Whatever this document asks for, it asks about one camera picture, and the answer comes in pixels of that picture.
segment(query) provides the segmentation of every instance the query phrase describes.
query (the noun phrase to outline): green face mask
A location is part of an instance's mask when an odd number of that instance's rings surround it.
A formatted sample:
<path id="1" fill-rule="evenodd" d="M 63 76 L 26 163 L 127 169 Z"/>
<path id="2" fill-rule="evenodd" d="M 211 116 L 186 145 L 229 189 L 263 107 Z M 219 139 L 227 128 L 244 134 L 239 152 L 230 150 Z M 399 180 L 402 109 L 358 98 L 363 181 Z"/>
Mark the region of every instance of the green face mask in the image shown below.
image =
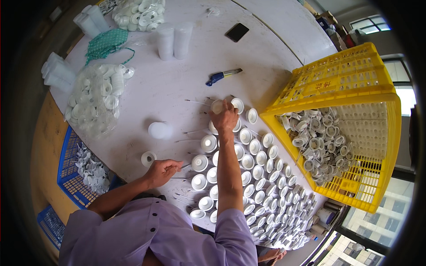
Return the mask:
<path id="1" fill-rule="evenodd" d="M 123 49 L 119 47 L 127 41 L 128 31 L 123 29 L 112 29 L 106 32 L 102 32 L 96 36 L 93 40 L 89 42 L 89 47 L 87 49 L 87 60 L 86 65 L 89 64 L 91 60 L 106 58 L 109 54 L 115 53 L 118 50 Z M 125 64 L 130 61 L 135 55 L 135 50 L 125 47 L 133 51 L 131 58 L 127 59 L 121 64 Z"/>

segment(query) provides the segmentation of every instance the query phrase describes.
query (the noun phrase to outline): purple shirt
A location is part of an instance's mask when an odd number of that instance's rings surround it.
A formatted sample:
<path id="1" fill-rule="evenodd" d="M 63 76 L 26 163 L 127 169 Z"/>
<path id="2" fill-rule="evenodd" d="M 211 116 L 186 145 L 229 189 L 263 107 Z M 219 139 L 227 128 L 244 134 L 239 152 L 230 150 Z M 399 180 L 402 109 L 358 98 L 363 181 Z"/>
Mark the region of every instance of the purple shirt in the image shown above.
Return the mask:
<path id="1" fill-rule="evenodd" d="M 148 247 L 165 266 L 257 265 L 241 211 L 223 211 L 213 238 L 194 231 L 189 215 L 158 198 L 131 201 L 107 221 L 89 210 L 70 214 L 59 265 L 139 266 Z"/>

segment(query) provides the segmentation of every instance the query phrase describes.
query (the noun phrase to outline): yellow plastic crate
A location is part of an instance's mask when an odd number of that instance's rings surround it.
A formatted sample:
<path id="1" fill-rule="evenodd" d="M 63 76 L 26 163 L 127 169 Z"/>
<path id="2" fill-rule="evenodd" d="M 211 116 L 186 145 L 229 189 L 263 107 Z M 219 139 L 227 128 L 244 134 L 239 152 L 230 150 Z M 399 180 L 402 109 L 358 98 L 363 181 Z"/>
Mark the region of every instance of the yellow plastic crate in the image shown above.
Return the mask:
<path id="1" fill-rule="evenodd" d="M 299 169 L 315 192 L 375 213 L 391 178 L 398 154 L 401 101 L 372 43 L 338 52 L 293 70 L 288 85 L 260 117 L 296 161 L 299 149 L 291 143 L 291 131 L 286 132 L 276 116 L 324 107 L 379 104 L 386 104 L 387 110 L 387 147 L 384 158 L 354 154 L 357 164 L 341 177 L 335 176 L 331 182 L 321 187 L 315 184 L 311 174 L 306 173 L 303 168 L 304 157 L 300 156 L 297 161 Z M 374 144 L 374 138 L 371 138 L 369 145 L 373 147 Z"/>

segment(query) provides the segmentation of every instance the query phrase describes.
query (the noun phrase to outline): blue plastic crate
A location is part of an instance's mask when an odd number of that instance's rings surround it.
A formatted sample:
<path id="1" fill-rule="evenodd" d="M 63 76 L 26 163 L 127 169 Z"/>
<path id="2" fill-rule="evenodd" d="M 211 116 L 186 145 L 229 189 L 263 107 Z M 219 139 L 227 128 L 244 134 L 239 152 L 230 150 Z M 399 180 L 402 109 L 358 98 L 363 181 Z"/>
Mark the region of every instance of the blue plastic crate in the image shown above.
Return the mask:
<path id="1" fill-rule="evenodd" d="M 81 147 L 82 143 L 74 130 L 68 126 L 60 153 L 57 183 L 80 209 L 86 209 L 99 194 L 92 192 L 83 184 L 83 178 L 77 173 L 78 167 L 75 165 L 75 161 L 77 160 L 78 145 Z M 118 177 L 114 175 L 111 184 L 117 180 L 119 180 Z"/>
<path id="2" fill-rule="evenodd" d="M 52 206 L 48 206 L 37 215 L 37 223 L 50 239 L 52 244 L 59 250 L 62 243 L 65 225 L 59 219 Z"/>

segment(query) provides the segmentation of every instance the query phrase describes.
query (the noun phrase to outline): mobile phone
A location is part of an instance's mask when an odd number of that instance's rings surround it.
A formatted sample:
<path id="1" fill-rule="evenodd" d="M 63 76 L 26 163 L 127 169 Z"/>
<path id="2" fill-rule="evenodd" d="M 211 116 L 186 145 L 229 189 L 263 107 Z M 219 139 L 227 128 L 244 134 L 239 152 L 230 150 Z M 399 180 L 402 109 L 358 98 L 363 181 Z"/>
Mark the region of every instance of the mobile phone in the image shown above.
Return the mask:
<path id="1" fill-rule="evenodd" d="M 225 36 L 233 40 L 235 43 L 238 42 L 246 33 L 248 28 L 241 23 L 238 23 L 232 29 L 230 29 Z"/>

